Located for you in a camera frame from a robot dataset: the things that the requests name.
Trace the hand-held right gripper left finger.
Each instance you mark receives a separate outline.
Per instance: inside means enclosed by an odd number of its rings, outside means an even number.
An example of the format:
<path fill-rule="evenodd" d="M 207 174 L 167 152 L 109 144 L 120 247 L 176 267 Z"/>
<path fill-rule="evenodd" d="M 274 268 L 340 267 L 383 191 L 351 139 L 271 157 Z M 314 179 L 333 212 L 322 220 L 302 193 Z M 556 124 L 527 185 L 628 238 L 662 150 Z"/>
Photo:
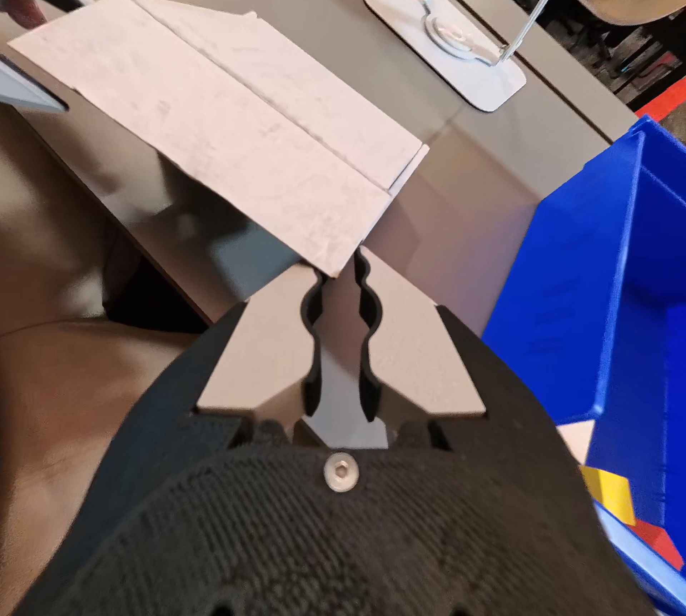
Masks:
<path fill-rule="evenodd" d="M 292 439 L 317 410 L 322 355 L 314 324 L 324 277 L 295 263 L 245 302 L 242 314 L 196 402 L 201 415 L 274 421 Z"/>

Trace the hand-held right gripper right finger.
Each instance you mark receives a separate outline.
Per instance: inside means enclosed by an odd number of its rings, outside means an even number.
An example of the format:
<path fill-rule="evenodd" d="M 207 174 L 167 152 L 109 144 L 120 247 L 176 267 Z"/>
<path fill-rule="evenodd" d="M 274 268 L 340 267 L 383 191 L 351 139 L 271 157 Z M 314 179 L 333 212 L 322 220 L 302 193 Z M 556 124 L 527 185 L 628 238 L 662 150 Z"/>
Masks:
<path fill-rule="evenodd" d="M 366 420 L 398 432 L 410 421 L 485 415 L 438 305 L 365 246 L 354 272 L 367 326 L 358 381 Z"/>

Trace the blue plastic bin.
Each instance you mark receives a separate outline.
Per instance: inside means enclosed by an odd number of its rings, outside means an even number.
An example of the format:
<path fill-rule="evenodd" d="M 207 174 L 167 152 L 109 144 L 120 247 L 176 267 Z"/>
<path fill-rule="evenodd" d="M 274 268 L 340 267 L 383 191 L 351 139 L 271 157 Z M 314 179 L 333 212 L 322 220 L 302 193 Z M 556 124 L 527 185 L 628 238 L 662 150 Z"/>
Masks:
<path fill-rule="evenodd" d="M 685 146 L 645 116 L 548 195 L 482 338 L 685 560 Z"/>

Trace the white cardboard mailer box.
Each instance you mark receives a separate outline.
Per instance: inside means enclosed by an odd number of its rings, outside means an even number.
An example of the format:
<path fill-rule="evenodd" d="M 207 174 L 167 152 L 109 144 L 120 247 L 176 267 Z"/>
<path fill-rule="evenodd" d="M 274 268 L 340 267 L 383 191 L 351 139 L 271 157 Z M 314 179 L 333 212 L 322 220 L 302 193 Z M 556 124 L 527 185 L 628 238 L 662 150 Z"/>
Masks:
<path fill-rule="evenodd" d="M 297 260 L 337 278 L 429 147 L 256 13 L 99 0 L 8 42 L 69 104 L 247 220 L 234 300 Z"/>

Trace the yellow wooden cube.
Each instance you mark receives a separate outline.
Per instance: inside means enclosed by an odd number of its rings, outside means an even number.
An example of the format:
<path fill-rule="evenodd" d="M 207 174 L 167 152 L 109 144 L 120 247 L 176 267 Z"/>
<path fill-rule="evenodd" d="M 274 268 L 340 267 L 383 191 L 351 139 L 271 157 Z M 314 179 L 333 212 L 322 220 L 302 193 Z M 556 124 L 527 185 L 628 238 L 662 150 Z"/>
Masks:
<path fill-rule="evenodd" d="M 637 519 L 629 480 L 590 466 L 580 465 L 579 469 L 592 498 L 626 526 L 635 526 Z"/>

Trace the red wooden cube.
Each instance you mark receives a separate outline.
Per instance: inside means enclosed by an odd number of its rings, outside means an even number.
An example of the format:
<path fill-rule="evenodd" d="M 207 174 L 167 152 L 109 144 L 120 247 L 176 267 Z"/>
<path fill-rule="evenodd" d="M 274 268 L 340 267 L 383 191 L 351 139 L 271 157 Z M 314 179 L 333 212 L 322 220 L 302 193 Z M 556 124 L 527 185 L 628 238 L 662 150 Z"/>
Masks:
<path fill-rule="evenodd" d="M 682 570 L 684 559 L 664 528 L 638 518 L 628 528 L 674 569 L 678 572 Z"/>

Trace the grey desk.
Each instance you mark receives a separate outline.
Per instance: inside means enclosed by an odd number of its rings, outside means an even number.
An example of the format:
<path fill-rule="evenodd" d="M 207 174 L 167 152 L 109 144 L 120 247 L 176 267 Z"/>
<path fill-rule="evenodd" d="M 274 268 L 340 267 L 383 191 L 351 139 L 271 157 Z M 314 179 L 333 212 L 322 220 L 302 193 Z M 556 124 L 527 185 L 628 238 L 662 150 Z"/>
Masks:
<path fill-rule="evenodd" d="M 608 147 L 633 114 L 576 61 L 568 104 L 536 74 L 494 113 L 448 87 L 364 0 L 168 0 L 255 11 L 429 146 L 365 245 L 480 335 L 542 198 Z M 98 204 L 207 322 L 236 302 L 227 252 L 248 223 L 145 144 L 81 109 L 22 112 Z"/>

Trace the white document stand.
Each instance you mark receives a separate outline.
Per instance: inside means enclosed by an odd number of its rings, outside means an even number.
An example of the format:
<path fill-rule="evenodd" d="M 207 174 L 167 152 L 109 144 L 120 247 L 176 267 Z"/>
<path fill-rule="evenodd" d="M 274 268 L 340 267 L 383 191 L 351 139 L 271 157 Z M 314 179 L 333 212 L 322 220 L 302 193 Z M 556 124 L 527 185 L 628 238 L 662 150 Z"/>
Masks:
<path fill-rule="evenodd" d="M 364 0 L 367 7 L 471 106 L 492 113 L 526 76 L 512 59 L 549 0 L 538 0 L 517 37 L 497 47 L 450 0 Z"/>

